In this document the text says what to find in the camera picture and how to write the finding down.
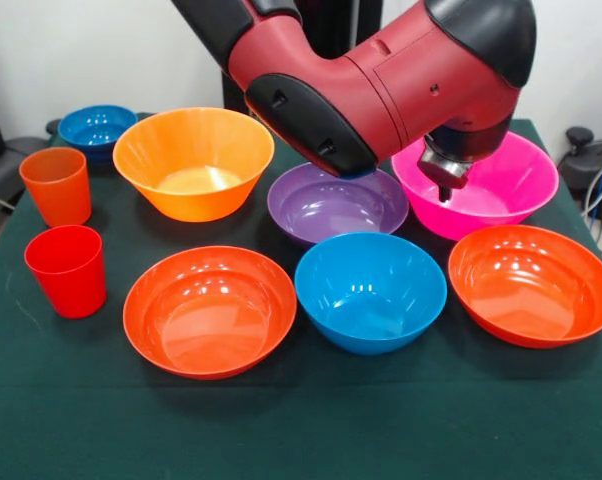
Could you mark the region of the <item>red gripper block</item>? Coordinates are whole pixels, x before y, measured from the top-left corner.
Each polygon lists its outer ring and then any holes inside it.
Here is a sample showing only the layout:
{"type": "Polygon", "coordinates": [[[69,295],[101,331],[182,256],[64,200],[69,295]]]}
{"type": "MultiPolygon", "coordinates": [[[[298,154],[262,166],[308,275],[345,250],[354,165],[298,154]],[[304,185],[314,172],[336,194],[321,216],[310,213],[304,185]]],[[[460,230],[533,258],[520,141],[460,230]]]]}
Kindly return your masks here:
{"type": "Polygon", "coordinates": [[[435,172],[431,179],[438,185],[438,199],[441,203],[448,203],[454,189],[464,187],[464,176],[451,174],[450,172],[435,172]]]}

